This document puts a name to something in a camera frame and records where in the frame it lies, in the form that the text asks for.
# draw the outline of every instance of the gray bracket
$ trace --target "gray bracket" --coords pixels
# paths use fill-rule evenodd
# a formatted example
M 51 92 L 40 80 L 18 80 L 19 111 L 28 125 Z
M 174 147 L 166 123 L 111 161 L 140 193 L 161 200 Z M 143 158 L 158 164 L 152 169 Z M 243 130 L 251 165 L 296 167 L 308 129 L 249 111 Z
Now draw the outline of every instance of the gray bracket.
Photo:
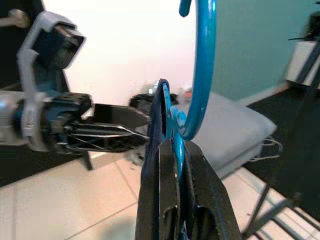
M 37 88 L 33 65 L 38 53 L 32 47 L 41 31 L 50 32 L 57 24 L 75 27 L 64 16 L 49 11 L 41 12 L 17 53 L 17 63 L 25 96 L 25 109 L 21 123 L 22 135 L 29 147 L 39 152 L 48 151 L 42 139 L 40 124 L 42 109 L 44 104 L 50 101 L 50 98 Z

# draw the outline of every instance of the robotic arm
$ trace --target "robotic arm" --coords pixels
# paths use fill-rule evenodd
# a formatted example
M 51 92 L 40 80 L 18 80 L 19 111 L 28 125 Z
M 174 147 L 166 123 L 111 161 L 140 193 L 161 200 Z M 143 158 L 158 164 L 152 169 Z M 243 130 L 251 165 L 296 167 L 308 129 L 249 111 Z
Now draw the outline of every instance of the robotic arm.
M 134 108 L 93 104 L 88 94 L 62 92 L 64 70 L 84 37 L 66 17 L 43 11 L 36 18 L 17 62 L 22 91 L 0 91 L 0 145 L 34 151 L 125 152 L 148 137 L 136 130 L 148 116 Z M 93 116 L 83 114 L 94 108 Z

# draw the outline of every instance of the white tile floor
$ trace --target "white tile floor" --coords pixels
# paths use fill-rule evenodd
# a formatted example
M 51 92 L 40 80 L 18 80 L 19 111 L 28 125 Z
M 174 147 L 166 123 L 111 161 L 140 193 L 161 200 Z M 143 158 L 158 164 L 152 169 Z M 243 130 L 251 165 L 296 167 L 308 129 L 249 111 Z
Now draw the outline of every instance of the white tile floor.
M 93 171 L 75 160 L 0 188 L 0 240 L 134 240 L 140 172 L 125 159 Z M 243 230 L 265 183 L 244 168 L 223 183 Z M 262 212 L 282 199 L 273 190 Z M 291 210 L 278 218 L 303 239 L 320 240 Z M 266 240 L 291 239 L 273 222 L 259 233 Z

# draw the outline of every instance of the white object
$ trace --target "white object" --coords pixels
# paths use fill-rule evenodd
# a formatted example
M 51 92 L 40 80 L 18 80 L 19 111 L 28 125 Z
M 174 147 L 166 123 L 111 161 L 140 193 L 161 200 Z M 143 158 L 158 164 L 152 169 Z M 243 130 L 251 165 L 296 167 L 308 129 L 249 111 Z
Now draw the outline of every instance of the white object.
M 308 57 L 310 56 L 313 48 L 315 47 L 315 41 L 299 41 L 293 51 L 293 55 L 291 58 L 291 62 L 289 63 L 288 70 L 286 73 L 286 79 L 292 82 L 296 82 L 297 77 L 302 70 L 303 66 L 305 65 Z M 317 68 L 320 63 L 320 58 L 316 60 L 315 64 L 311 68 L 308 76 L 306 77 L 305 81 L 301 84 L 309 86 L 314 79 L 316 74 Z

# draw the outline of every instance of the black floor mat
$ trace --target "black floor mat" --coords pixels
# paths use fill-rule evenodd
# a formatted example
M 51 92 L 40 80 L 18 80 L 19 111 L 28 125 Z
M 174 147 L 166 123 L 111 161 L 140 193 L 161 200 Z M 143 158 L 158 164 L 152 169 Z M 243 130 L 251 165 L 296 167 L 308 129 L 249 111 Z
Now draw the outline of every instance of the black floor mat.
M 305 91 L 303 89 L 289 88 L 276 95 L 253 103 L 249 107 L 271 119 L 277 125 L 277 130 L 272 136 L 280 143 L 284 143 L 286 141 L 288 131 L 289 129 L 291 129 L 294 123 L 297 110 L 303 100 L 304 95 Z M 311 125 L 308 129 L 305 129 L 305 131 L 307 131 L 308 135 L 311 136 L 308 137 L 308 139 L 312 139 L 312 141 L 314 141 L 315 139 L 317 139 L 315 138 L 315 136 L 313 136 L 315 134 L 315 129 L 319 129 L 319 127 L 317 127 L 319 126 L 319 124 L 317 124 L 316 121 L 320 120 L 320 97 L 317 97 L 312 105 L 312 119 L 313 122 L 316 123 L 316 126 Z M 306 139 L 301 139 L 301 143 L 303 144 L 308 144 L 306 141 Z M 314 151 L 317 151 L 316 154 L 319 155 L 320 148 L 316 147 L 313 149 Z M 276 148 L 265 147 L 262 151 L 262 156 L 274 155 L 276 150 Z M 262 179 L 264 182 L 268 183 L 273 173 L 281 167 L 282 161 L 283 159 L 281 157 L 276 159 L 260 160 L 256 162 L 248 162 L 244 165 L 244 167 L 257 177 Z M 304 183 L 304 187 L 306 189 L 308 188 L 309 190 L 312 190 L 312 193 L 308 195 L 309 197 L 304 198 L 300 204 L 300 207 L 304 211 L 306 211 L 318 221 L 320 221 L 320 181 L 319 174 L 314 175 L 314 173 L 320 172 L 319 163 L 320 159 L 316 164 L 312 165 L 314 166 L 314 169 L 317 169 L 312 171 L 312 176 L 308 175 L 308 173 L 305 173 L 308 175 L 308 181 Z M 289 173 L 287 176 L 286 173 L 282 173 L 280 179 L 289 178 L 289 175 Z M 292 184 L 290 184 L 290 181 L 287 180 L 279 180 L 276 182 L 275 186 L 273 186 L 274 189 L 276 189 L 286 197 L 291 194 L 290 189 L 292 187 L 293 186 Z
M 0 187 L 80 158 L 35 152 L 26 146 L 0 146 Z

